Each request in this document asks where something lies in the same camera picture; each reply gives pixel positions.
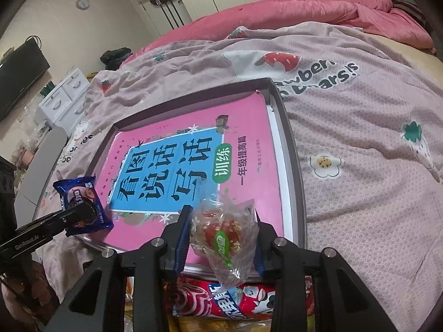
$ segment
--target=drawer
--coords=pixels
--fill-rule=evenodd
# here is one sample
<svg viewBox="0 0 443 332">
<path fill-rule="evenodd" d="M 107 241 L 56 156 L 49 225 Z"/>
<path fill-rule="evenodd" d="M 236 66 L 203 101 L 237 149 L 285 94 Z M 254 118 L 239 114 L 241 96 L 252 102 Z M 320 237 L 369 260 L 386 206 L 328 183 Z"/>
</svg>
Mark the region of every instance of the drawer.
<svg viewBox="0 0 443 332">
<path fill-rule="evenodd" d="M 68 96 L 75 100 L 83 90 L 88 86 L 89 81 L 82 74 L 82 72 L 77 68 L 71 76 L 67 78 L 67 80 L 63 83 L 62 87 Z"/>
<path fill-rule="evenodd" d="M 41 109 L 49 120 L 55 121 L 71 103 L 72 100 L 66 94 L 65 90 L 59 87 L 56 91 L 52 92 L 48 98 L 43 100 Z"/>
<path fill-rule="evenodd" d="M 85 95 L 86 91 L 73 101 L 69 108 L 54 123 L 54 125 L 63 128 L 68 136 L 71 135 L 74 128 L 85 115 Z"/>
</svg>

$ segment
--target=red blanket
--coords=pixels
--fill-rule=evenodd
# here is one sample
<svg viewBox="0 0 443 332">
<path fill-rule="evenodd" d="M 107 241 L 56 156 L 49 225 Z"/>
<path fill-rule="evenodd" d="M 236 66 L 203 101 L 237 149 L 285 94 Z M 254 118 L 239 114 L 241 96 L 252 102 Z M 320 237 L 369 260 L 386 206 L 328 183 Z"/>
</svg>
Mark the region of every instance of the red blanket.
<svg viewBox="0 0 443 332">
<path fill-rule="evenodd" d="M 361 27 L 415 48 L 432 48 L 429 34 L 391 0 L 262 0 L 202 17 L 172 30 L 132 55 L 126 62 L 175 41 L 225 39 L 238 26 L 252 30 L 293 26 L 306 21 Z"/>
</svg>

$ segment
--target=white flower with yellow center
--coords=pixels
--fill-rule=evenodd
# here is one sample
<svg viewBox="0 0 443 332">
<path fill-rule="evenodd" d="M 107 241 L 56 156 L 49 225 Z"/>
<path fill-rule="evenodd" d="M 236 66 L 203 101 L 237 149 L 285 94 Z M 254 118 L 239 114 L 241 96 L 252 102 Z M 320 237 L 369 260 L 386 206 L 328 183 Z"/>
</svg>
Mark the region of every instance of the white flower with yellow center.
<svg viewBox="0 0 443 332">
<path fill-rule="evenodd" d="M 341 158 L 335 158 L 327 155 L 310 156 L 309 164 L 312 168 L 312 173 L 320 178 L 337 178 L 341 175 L 342 165 Z"/>
</svg>

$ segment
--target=flat screen tv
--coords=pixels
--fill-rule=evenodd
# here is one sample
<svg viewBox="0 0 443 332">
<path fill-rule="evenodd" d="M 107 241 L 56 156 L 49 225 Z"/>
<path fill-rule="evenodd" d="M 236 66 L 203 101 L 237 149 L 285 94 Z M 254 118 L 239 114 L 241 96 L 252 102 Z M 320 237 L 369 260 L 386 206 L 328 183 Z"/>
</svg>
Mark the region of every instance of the flat screen tv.
<svg viewBox="0 0 443 332">
<path fill-rule="evenodd" d="M 0 63 L 0 121 L 13 110 L 49 64 L 31 38 Z"/>
</svg>

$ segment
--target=metal screw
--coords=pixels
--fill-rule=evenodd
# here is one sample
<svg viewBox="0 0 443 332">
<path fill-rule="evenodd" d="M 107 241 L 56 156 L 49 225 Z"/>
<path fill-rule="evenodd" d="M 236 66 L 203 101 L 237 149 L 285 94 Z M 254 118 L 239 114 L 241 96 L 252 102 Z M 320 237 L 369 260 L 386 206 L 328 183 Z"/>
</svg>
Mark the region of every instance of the metal screw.
<svg viewBox="0 0 443 332">
<path fill-rule="evenodd" d="M 277 246 L 282 247 L 282 246 L 286 246 L 287 240 L 283 237 L 277 237 L 276 239 L 274 239 L 274 243 Z"/>
<path fill-rule="evenodd" d="M 102 253 L 101 253 L 101 255 L 102 255 L 104 258 L 109 258 L 109 257 L 111 257 L 113 254 L 114 254 L 114 250 L 111 249 L 111 248 L 107 248 L 107 249 L 103 250 Z"/>
<path fill-rule="evenodd" d="M 165 240 L 161 237 L 157 237 L 151 241 L 151 245 L 154 247 L 160 247 L 165 243 Z"/>
<path fill-rule="evenodd" d="M 337 251 L 334 250 L 333 248 L 328 247 L 328 248 L 325 248 L 325 250 L 324 250 L 324 254 L 325 254 L 327 257 L 332 258 L 332 257 L 337 256 Z"/>
</svg>

